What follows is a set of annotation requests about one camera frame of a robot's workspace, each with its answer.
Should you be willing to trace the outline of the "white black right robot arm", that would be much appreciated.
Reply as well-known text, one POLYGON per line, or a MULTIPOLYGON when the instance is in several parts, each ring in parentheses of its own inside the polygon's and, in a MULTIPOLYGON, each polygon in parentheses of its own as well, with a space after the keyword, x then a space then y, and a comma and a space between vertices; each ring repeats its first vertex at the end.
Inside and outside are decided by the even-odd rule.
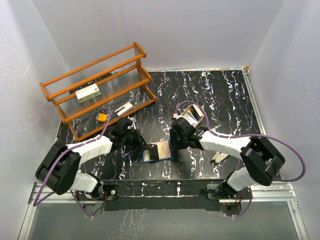
POLYGON ((212 196, 233 199, 254 184, 270 186, 286 162, 266 137, 219 136, 206 127, 193 127, 184 117, 173 121, 169 134, 172 150, 215 151, 243 161, 244 166, 230 173, 221 184, 214 189, 205 189, 212 196))

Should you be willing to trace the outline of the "blue leather card holder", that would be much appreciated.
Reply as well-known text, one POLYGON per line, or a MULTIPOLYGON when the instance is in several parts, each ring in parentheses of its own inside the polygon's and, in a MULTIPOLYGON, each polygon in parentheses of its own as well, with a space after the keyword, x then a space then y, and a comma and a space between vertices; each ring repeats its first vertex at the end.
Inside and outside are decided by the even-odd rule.
POLYGON ((141 153, 141 162, 143 164, 172 160, 174 157, 169 140, 151 142, 148 143, 148 147, 141 153))

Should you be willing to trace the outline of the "gold VIP credit card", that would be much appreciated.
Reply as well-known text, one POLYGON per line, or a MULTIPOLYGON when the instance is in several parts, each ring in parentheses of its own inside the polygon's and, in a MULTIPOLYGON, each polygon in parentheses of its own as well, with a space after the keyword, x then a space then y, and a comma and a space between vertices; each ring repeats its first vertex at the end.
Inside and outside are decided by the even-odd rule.
POLYGON ((159 160, 167 160, 172 157, 172 153, 170 150, 170 144, 166 141, 158 141, 157 143, 157 149, 158 149, 158 157, 159 160))

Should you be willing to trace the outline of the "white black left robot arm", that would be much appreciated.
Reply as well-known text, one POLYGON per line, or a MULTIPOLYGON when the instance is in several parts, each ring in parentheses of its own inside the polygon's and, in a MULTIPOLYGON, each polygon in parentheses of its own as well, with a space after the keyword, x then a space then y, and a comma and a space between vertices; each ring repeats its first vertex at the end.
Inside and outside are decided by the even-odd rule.
POLYGON ((97 200, 103 195, 101 181, 92 174, 79 172, 82 164, 118 149, 144 151, 151 147, 143 139, 132 118, 121 117, 94 138, 75 144, 52 145, 35 177, 57 195, 67 191, 85 192, 97 200))

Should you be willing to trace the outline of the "black credit card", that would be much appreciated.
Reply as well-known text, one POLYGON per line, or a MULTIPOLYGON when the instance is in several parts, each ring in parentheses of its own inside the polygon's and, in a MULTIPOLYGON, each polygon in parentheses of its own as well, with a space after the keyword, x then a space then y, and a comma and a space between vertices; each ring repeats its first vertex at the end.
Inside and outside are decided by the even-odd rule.
POLYGON ((149 149, 149 159, 153 161, 159 160, 159 151, 158 151, 158 145, 156 143, 149 143, 148 144, 149 149))

